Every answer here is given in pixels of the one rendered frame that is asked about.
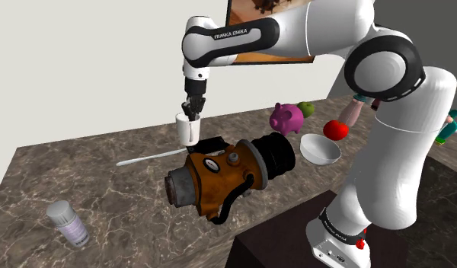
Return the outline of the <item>red apple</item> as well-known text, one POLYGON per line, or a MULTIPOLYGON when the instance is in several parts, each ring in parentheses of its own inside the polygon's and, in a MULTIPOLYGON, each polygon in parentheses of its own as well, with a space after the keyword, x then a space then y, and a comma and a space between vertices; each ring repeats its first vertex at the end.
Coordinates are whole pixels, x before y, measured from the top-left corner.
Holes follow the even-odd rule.
POLYGON ((339 141, 349 133, 349 127, 338 120, 331 120, 324 125, 323 134, 330 140, 339 141))

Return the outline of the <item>framed wall picture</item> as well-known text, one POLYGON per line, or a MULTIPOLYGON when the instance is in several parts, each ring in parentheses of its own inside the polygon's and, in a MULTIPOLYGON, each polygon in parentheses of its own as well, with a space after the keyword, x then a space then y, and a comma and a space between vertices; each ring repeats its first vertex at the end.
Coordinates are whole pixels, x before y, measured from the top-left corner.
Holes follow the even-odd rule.
MULTIPOLYGON (((228 0, 225 25, 240 24, 266 17, 277 12, 298 7, 311 0, 228 0)), ((270 56, 261 53, 239 54, 235 65, 269 65, 269 64, 296 64, 313 63, 313 56, 282 57, 270 56)))

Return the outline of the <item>white thin spoon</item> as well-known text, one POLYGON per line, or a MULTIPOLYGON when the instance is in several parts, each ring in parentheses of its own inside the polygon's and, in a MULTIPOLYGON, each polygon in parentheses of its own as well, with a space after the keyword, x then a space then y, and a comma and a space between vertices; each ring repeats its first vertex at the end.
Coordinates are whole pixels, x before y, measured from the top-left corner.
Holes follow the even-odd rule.
POLYGON ((133 163, 136 163, 136 162, 139 162, 139 161, 155 159, 155 158, 163 158, 163 157, 167 157, 167 156, 170 156, 170 155, 176 155, 176 154, 183 153, 183 152, 187 152, 187 149, 186 148, 180 148, 180 149, 177 149, 177 150, 164 152, 164 153, 160 153, 160 154, 157 154, 157 155, 151 155, 151 156, 146 156, 146 157, 141 157, 141 158, 134 158, 134 159, 129 159, 129 160, 125 160, 125 161, 120 161, 120 162, 116 163, 116 166, 119 167, 119 166, 124 166, 124 165, 128 165, 128 164, 133 164, 133 163))

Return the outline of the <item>white mug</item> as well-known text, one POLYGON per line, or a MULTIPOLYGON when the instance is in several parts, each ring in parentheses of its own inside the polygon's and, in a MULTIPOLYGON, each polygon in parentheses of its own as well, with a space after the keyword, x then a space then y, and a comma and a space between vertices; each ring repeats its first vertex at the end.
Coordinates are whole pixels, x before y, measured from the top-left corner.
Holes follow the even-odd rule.
POLYGON ((193 146, 200 140, 200 116, 196 115, 194 121, 184 113, 178 113, 175 116, 177 133, 180 144, 183 146, 193 146))

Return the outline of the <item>green apple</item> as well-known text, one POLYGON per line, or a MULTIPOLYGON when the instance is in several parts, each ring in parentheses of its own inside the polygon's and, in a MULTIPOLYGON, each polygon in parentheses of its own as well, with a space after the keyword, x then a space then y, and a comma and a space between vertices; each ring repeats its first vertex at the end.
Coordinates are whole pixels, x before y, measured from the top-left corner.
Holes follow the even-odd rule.
POLYGON ((315 111, 314 105, 305 101, 299 102, 297 107, 302 111, 304 118, 310 117, 315 111))

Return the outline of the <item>white bowl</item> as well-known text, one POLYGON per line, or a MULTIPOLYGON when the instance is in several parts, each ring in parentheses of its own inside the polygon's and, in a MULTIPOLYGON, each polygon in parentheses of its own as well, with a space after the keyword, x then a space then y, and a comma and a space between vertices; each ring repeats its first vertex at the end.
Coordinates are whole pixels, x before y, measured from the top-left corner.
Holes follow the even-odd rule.
POLYGON ((304 159, 320 166, 333 164, 341 157, 340 147, 335 142, 314 133, 301 137, 299 149, 304 159))

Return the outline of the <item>white bottle with grey cap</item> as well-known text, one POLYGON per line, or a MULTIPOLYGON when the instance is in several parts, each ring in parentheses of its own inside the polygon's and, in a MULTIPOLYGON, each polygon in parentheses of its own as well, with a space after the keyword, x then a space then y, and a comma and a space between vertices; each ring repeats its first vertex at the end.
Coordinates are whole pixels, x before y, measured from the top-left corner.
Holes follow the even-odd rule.
POLYGON ((88 242, 89 233, 68 201, 60 200, 49 205, 46 215, 72 246, 82 247, 88 242))

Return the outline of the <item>pink piggy bank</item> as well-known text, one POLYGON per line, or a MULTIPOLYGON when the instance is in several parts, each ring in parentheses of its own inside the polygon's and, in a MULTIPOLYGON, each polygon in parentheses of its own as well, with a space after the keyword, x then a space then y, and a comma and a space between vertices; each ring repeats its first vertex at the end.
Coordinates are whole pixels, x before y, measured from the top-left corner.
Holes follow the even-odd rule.
POLYGON ((304 123, 303 112, 293 104, 276 103, 270 115, 271 128, 286 136, 290 132, 298 134, 304 123))

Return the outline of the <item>orange and black pump device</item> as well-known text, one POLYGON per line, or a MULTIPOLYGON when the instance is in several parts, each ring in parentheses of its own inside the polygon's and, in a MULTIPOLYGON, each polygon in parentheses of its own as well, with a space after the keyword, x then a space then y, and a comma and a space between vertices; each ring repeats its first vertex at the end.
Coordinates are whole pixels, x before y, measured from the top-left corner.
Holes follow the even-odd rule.
POLYGON ((295 164, 290 142, 278 132, 235 145, 217 136, 188 148, 184 165, 165 177, 165 190, 171 205, 195 206, 198 215, 221 225, 239 196, 264 190, 295 164))

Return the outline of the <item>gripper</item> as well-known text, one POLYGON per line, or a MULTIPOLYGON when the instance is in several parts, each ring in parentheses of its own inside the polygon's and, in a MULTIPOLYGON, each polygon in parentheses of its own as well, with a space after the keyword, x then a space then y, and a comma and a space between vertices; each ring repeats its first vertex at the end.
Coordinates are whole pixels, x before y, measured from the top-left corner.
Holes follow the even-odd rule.
POLYGON ((206 93, 207 80, 194 80, 191 78, 185 78, 184 80, 184 91, 187 93, 187 99, 181 104, 184 114, 188 120, 194 121, 194 117, 197 117, 203 110, 206 98, 203 95, 206 93))

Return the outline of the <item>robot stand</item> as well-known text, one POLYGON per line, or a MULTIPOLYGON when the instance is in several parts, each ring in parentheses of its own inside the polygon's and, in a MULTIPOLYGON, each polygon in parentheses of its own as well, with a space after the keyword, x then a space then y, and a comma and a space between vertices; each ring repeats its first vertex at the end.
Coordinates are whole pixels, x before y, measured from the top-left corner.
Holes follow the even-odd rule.
MULTIPOLYGON (((308 222, 318 217, 336 194, 330 190, 235 236, 225 268, 354 268, 328 242, 312 248, 308 222)), ((407 268, 407 242, 393 231, 370 225, 366 231, 371 268, 407 268)))

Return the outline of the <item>pink and teal figure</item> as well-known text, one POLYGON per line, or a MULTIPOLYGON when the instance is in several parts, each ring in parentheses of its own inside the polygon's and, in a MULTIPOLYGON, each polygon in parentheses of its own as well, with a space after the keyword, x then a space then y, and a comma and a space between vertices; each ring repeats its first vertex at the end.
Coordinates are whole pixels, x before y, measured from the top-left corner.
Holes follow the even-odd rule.
POLYGON ((348 127, 352 127, 355 125, 365 104, 368 104, 371 109, 377 111, 380 103, 381 101, 379 99, 355 94, 351 102, 342 110, 337 120, 346 124, 348 127))

